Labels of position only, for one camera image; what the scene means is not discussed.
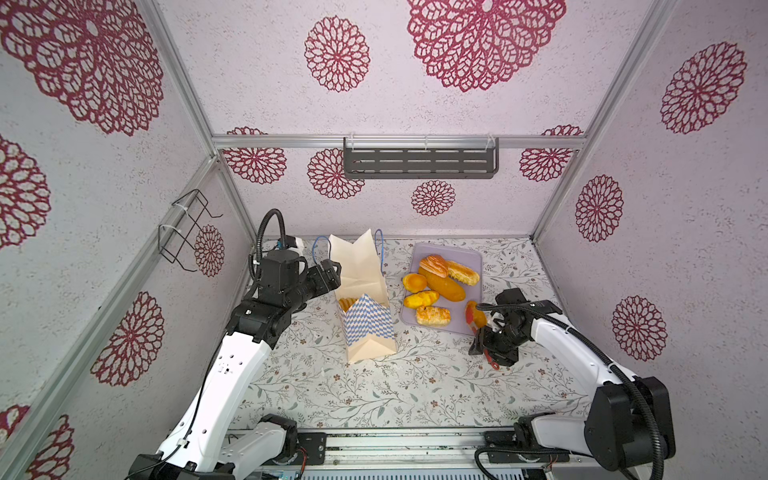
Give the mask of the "blue checkered paper bag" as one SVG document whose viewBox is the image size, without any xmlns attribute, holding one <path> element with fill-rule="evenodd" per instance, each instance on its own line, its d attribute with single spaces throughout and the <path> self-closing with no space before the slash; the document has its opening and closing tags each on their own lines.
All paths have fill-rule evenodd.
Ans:
<svg viewBox="0 0 768 480">
<path fill-rule="evenodd" d="M 368 230 L 354 241 L 317 237 L 312 249 L 327 243 L 328 259 L 341 265 L 334 291 L 346 343 L 347 362 L 380 359 L 397 352 L 394 319 L 382 273 L 383 242 Z"/>
</svg>

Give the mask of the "red metal kitchen tongs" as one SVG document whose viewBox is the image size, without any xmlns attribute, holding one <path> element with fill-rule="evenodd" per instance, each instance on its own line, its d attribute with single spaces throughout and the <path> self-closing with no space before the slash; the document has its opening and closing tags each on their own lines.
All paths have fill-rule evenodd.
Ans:
<svg viewBox="0 0 768 480">
<path fill-rule="evenodd" d="M 471 332 L 474 336 L 474 339 L 469 347 L 468 354 L 471 356 L 478 356 L 483 355 L 485 359 L 487 360 L 488 364 L 494 369 L 499 370 L 500 366 L 499 364 L 491 357 L 489 351 L 487 348 L 483 346 L 483 339 L 484 339 L 484 328 L 473 332 L 471 329 Z"/>
</svg>

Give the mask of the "long orange baguette bread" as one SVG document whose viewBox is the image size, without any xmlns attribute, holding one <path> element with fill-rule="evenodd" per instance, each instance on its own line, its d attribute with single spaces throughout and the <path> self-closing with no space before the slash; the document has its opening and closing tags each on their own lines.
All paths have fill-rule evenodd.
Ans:
<svg viewBox="0 0 768 480">
<path fill-rule="evenodd" d="M 428 288 L 438 292 L 442 298 L 451 302 L 461 302 L 466 299 L 466 292 L 457 281 L 449 277 L 434 276 L 421 267 L 418 269 L 418 273 L 426 277 Z"/>
</svg>

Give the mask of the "small oval orange bread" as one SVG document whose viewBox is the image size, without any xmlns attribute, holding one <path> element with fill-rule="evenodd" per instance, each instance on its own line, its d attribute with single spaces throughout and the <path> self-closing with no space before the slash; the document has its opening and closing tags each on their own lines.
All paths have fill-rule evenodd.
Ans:
<svg viewBox="0 0 768 480">
<path fill-rule="evenodd" d="M 487 325 L 487 317 L 483 311 L 477 308 L 475 301 L 468 301 L 465 308 L 465 320 L 473 332 Z"/>
</svg>

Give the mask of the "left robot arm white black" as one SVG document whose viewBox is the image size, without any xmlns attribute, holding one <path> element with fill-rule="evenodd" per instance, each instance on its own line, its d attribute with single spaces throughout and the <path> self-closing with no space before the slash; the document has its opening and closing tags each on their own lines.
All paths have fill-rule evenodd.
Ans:
<svg viewBox="0 0 768 480">
<path fill-rule="evenodd" d="M 341 285 L 340 263 L 311 266 L 291 249 L 258 261 L 254 280 L 232 311 L 201 387 L 178 424 L 154 454 L 140 454 L 130 479 L 244 479 L 263 464 L 305 463 L 295 421 L 275 414 L 232 444 L 227 431 L 252 378 L 270 358 L 292 316 Z"/>
</svg>

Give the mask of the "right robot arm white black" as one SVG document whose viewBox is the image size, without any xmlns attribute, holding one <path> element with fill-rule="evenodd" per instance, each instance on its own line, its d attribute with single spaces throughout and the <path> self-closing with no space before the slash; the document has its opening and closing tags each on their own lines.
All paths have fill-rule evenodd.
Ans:
<svg viewBox="0 0 768 480">
<path fill-rule="evenodd" d="M 470 302 L 466 322 L 474 334 L 469 348 L 493 367 L 511 367 L 520 349 L 535 343 L 552 354 L 590 396 L 584 418 L 553 412 L 519 418 L 511 432 L 487 434 L 477 456 L 500 463 L 518 458 L 553 464 L 572 456 L 594 459 L 603 469 L 633 478 L 647 466 L 661 479 L 676 453 L 670 396 L 655 377 L 640 377 L 611 359 L 577 330 L 550 300 L 529 300 L 518 288 L 494 303 Z"/>
</svg>

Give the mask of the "yellow corn-like bread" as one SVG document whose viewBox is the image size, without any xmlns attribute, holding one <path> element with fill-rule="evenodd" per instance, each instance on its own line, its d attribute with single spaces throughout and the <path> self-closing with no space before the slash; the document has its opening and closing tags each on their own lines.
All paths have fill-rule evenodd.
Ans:
<svg viewBox="0 0 768 480">
<path fill-rule="evenodd" d="M 480 274 L 473 269 L 454 261 L 447 262 L 448 276 L 453 280 L 469 286 L 475 286 L 480 282 Z"/>
</svg>

